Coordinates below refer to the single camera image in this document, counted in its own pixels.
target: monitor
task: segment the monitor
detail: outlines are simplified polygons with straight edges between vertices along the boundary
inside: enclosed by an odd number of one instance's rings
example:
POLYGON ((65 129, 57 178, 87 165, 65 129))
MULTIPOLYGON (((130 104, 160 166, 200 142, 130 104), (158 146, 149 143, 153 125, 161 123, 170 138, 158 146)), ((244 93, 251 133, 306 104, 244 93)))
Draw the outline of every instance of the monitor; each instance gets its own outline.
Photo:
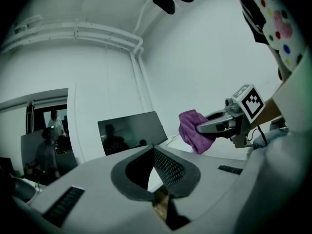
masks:
POLYGON ((98 128, 106 155, 168 139, 156 112, 99 121, 98 128))

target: white pipe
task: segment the white pipe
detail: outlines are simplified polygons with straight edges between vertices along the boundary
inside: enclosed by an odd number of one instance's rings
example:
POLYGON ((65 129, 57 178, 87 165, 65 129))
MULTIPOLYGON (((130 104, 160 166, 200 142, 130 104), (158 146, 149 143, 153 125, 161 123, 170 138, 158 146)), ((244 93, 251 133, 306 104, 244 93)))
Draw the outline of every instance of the white pipe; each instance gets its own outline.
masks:
POLYGON ((89 38, 96 38, 96 39, 105 39, 105 40, 111 40, 114 42, 122 43, 124 45, 135 47, 136 45, 130 41, 126 41, 117 37, 112 37, 108 35, 103 35, 99 33, 89 33, 89 32, 78 32, 78 37, 89 37, 89 38))
POLYGON ((2 46, 5 46, 13 41, 16 41, 19 38, 22 38, 26 35, 32 35, 35 33, 38 33, 39 31, 43 31, 43 30, 51 30, 51 29, 57 29, 57 28, 74 28, 74 23, 73 22, 62 22, 62 23, 51 23, 51 24, 47 24, 47 25, 42 25, 42 26, 38 26, 38 27, 34 27, 22 32, 19 32, 18 34, 10 37, 8 40, 6 40, 2 46))
POLYGON ((75 29, 74 29, 74 38, 75 38, 75 40, 77 40, 77 36, 78 36, 78 22, 79 22, 79 19, 76 18, 75 19, 75 29))
POLYGON ((174 1, 175 2, 175 6, 180 10, 181 9, 181 7, 177 4, 177 2, 176 1, 174 1))
POLYGON ((142 54, 144 52, 144 48, 140 48, 140 53, 137 57, 137 60, 138 60, 138 63, 139 63, 139 66, 140 66, 140 69, 141 69, 141 72, 142 72, 142 75, 143 75, 143 79, 144 79, 144 82, 145 82, 145 85, 146 85, 146 88, 147 88, 147 93, 148 93, 148 96, 150 98, 150 102, 151 102, 151 105, 152 105, 152 110, 155 111, 155 107, 154 107, 154 104, 153 104, 153 100, 152 100, 152 91, 151 91, 151 87, 150 87, 150 82, 149 82, 149 79, 147 77, 147 74, 146 74, 146 70, 145 70, 145 65, 143 63, 143 60, 142 60, 142 54))
MULTIPOLYGON (((56 39, 60 39, 60 40, 62 40, 62 39, 74 39, 74 36, 72 34, 70 34, 70 36, 54 36, 54 37, 47 36, 45 38, 39 38, 39 37, 27 38, 25 40, 16 42, 15 44, 12 44, 9 47, 3 49, 3 51, 1 51, 1 54, 3 54, 3 53, 5 53, 5 52, 7 52, 7 51, 9 51, 15 47, 18 47, 18 46, 26 46, 26 45, 31 44, 31 43, 47 41, 47 40, 56 40, 56 39)), ((98 40, 98 39, 93 39, 93 38, 88 38, 88 37, 77 37, 77 39, 100 42, 100 43, 108 44, 108 45, 111 45, 111 46, 114 46, 117 48, 121 48, 121 49, 124 49, 127 51, 131 51, 129 48, 126 48, 126 47, 123 47, 123 46, 120 46, 120 45, 117 45, 117 44, 114 44, 111 42, 107 42, 104 40, 98 40)))
POLYGON ((121 48, 121 49, 124 49, 124 50, 127 50, 127 51, 131 51, 131 50, 128 49, 128 48, 125 48, 125 47, 123 47, 123 46, 119 46, 119 45, 117 45, 117 44, 110 43, 110 42, 107 42, 107 41, 104 41, 104 40, 97 40, 97 39, 87 38, 87 37, 78 37, 77 39, 78 39, 78 40, 87 40, 87 41, 96 41, 96 42, 108 44, 108 45, 111 45, 111 46, 114 46, 114 47, 117 47, 117 48, 121 48))
POLYGON ((5 41, 2 45, 2 48, 9 45, 9 44, 12 44, 10 46, 7 46, 7 48, 5 49, 5 51, 2 51, 3 52, 6 52, 16 46, 19 46, 19 45, 26 45, 25 41, 27 40, 33 40, 33 38, 28 38, 28 39, 23 39, 23 40, 20 40, 19 42, 16 42, 17 40, 19 40, 20 38, 22 37, 25 37, 27 35, 33 35, 33 34, 36 34, 40 31, 44 31, 44 30, 57 30, 57 29, 62 29, 62 28, 73 28, 73 32, 74 32, 74 29, 75 27, 82 27, 82 28, 88 28, 88 29, 98 29, 98 30, 103 30, 103 31, 108 31, 108 32, 112 32, 112 33, 116 33, 116 34, 120 34, 122 36, 125 36, 125 37, 128 37, 128 38, 131 38, 133 40, 137 40, 138 41, 138 44, 135 44, 135 43, 132 43, 130 41, 127 41, 127 40, 124 40, 124 39, 120 39, 120 38, 117 38, 117 37, 112 37, 112 36, 106 36, 104 34, 99 34, 99 33, 83 33, 83 32, 78 32, 79 35, 81 35, 82 37, 95 37, 95 38, 100 38, 100 39, 107 39, 107 40, 111 40, 111 41, 115 41, 115 42, 118 42, 118 43, 122 43, 122 44, 125 44, 127 46, 131 46, 133 47, 133 51, 132 53, 135 55, 139 48, 141 47, 141 45, 143 44, 143 39, 141 37, 138 37, 134 34, 131 34, 129 32, 126 32, 126 31, 123 31, 123 30, 120 30, 120 29, 115 29, 113 27, 109 27, 109 26, 105 26, 105 25, 100 25, 100 24, 94 24, 94 23, 88 23, 88 22, 64 22, 64 23, 52 23, 52 24, 48 24, 48 25, 42 25, 42 26, 38 26, 38 27, 34 27, 32 29, 28 29, 28 30, 25 30, 25 31, 22 31, 12 37, 10 37, 7 41, 5 41))
POLYGON ((130 59, 131 59, 132 67, 133 67, 133 72, 135 74, 136 87, 137 87, 137 91, 140 97, 142 110, 144 113, 146 113, 148 112, 148 110, 147 110, 147 105, 146 105, 146 101, 145 101, 145 97, 143 93, 142 82, 141 82, 140 75, 139 75, 139 69, 137 67, 136 57, 132 52, 130 52, 130 59))
POLYGON ((17 25, 16 27, 14 27, 14 30, 17 30, 17 29, 20 29, 20 28, 25 28, 27 29, 28 28, 28 24, 31 24, 31 23, 37 23, 36 25, 33 25, 33 27, 35 26, 39 26, 42 24, 42 21, 43 21, 43 18, 41 15, 35 15, 35 16, 32 16, 30 18, 26 18, 24 21, 22 21, 19 25, 17 25))
POLYGON ((58 98, 51 98, 51 99, 36 100, 33 102, 33 105, 38 106, 38 105, 42 105, 42 104, 59 102, 59 101, 65 102, 65 104, 67 104, 67 96, 58 97, 58 98))
POLYGON ((127 31, 121 30, 121 29, 116 29, 110 26, 106 26, 106 25, 101 25, 101 24, 94 24, 94 23, 90 23, 90 22, 79 22, 78 27, 85 27, 85 28, 93 28, 93 29, 99 29, 99 30, 104 30, 104 31, 109 31, 109 32, 113 32, 113 33, 117 33, 120 35, 123 35, 125 37, 129 37, 135 40, 138 40, 138 44, 135 46, 134 50, 133 50, 133 54, 135 55, 139 48, 142 46, 143 44, 143 39, 141 37, 138 37, 134 34, 131 34, 127 31))
POLYGON ((151 0, 147 0, 147 1, 144 3, 144 5, 142 6, 141 12, 140 12, 140 14, 139 14, 139 16, 138 16, 138 19, 137 19, 137 22, 136 22, 136 27, 135 27, 135 29, 133 30, 132 34, 136 34, 136 33, 137 33, 137 31, 138 31, 138 29, 139 29, 139 27, 140 27, 141 21, 142 21, 142 17, 143 17, 143 13, 144 13, 145 7, 146 7, 146 5, 147 5, 150 1, 151 1, 151 0))

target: black cable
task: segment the black cable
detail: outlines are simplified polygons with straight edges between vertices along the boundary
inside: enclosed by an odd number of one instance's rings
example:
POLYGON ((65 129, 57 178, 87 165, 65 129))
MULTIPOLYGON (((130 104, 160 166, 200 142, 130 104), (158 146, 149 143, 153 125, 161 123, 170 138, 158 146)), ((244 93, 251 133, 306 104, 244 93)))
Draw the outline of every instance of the black cable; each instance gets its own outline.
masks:
POLYGON ((264 140, 264 142, 265 142, 265 145, 266 145, 266 146, 268 146, 267 139, 265 138, 264 133, 262 132, 262 130, 261 130, 261 128, 260 128, 260 126, 258 126, 258 129, 259 129, 259 132, 260 132, 260 133, 261 133, 261 135, 262 135, 262 138, 263 138, 263 140, 264 140))
POLYGON ((177 137, 178 135, 180 135, 180 134, 177 134, 176 136, 174 136, 174 137, 172 138, 172 140, 171 140, 166 146, 168 146, 168 145, 174 140, 174 138, 177 137))
POLYGON ((36 182, 36 183, 35 183, 35 189, 36 189, 37 193, 39 193, 39 192, 40 192, 40 186, 39 186, 39 183, 38 183, 38 182, 36 182))
POLYGON ((259 129, 254 129, 254 131, 253 131, 253 134, 252 134, 252 138, 251 139, 249 139, 248 141, 252 141, 252 139, 253 139, 253 137, 254 137, 254 132, 255 132, 255 130, 259 130, 259 129))

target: person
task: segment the person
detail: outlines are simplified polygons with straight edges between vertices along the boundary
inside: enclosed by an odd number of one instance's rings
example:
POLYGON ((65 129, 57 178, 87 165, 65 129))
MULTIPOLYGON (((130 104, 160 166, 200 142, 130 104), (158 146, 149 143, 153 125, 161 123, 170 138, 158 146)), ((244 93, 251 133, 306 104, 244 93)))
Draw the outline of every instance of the person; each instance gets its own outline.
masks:
MULTIPOLYGON (((282 79, 282 84, 278 88, 280 89, 292 73, 289 71, 289 69, 286 67, 286 65, 282 61, 279 55, 279 51, 270 47, 267 39, 265 38, 262 29, 263 29, 264 24, 266 23, 266 20, 264 16, 261 14, 260 9, 255 4, 254 0, 240 0, 240 2, 242 4, 244 18, 253 33, 254 40, 256 42, 268 45, 269 50, 273 54, 278 64, 279 75, 282 79)), ((293 9, 292 11, 294 11, 295 8, 299 6, 300 5, 298 4, 292 4, 292 9, 293 9)), ((270 98, 269 100, 267 100, 265 104, 266 104, 266 107, 261 112, 261 114, 257 117, 257 119, 252 123, 251 129, 281 116, 281 112, 279 108, 277 107, 277 105, 275 104, 275 102, 273 101, 273 98, 270 98)), ((287 129, 273 130, 272 132, 267 133, 266 138, 268 142, 271 142, 278 137, 286 135, 287 133, 288 133, 287 129)), ((258 141, 256 141, 254 144, 254 148, 260 148, 260 147, 265 147, 265 142, 263 139, 262 140, 258 139, 258 141)))
POLYGON ((115 136, 115 128, 112 124, 105 126, 105 132, 106 139, 103 141, 103 148, 107 156, 130 149, 123 137, 115 136))
POLYGON ((53 177, 59 177, 56 151, 54 147, 54 130, 45 128, 42 132, 44 138, 36 151, 35 160, 25 165, 25 169, 33 169, 39 166, 39 169, 45 174, 53 177))
POLYGON ((51 119, 48 123, 48 127, 54 127, 54 139, 57 140, 59 136, 66 136, 64 126, 61 119, 58 117, 57 111, 51 111, 51 119))
POLYGON ((144 140, 144 139, 141 139, 141 140, 140 140, 139 147, 141 147, 141 146, 147 146, 146 140, 144 140))

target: purple cloth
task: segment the purple cloth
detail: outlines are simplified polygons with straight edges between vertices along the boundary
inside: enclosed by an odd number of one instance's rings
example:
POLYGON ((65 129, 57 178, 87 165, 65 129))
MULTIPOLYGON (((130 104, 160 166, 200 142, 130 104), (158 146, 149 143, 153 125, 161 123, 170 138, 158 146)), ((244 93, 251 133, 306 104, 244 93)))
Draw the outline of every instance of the purple cloth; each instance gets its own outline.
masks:
POLYGON ((180 127, 179 133, 183 141, 189 144, 195 153, 202 154, 207 151, 215 141, 213 135, 201 135, 196 131, 196 126, 207 122, 208 120, 196 112, 190 110, 179 115, 180 127))

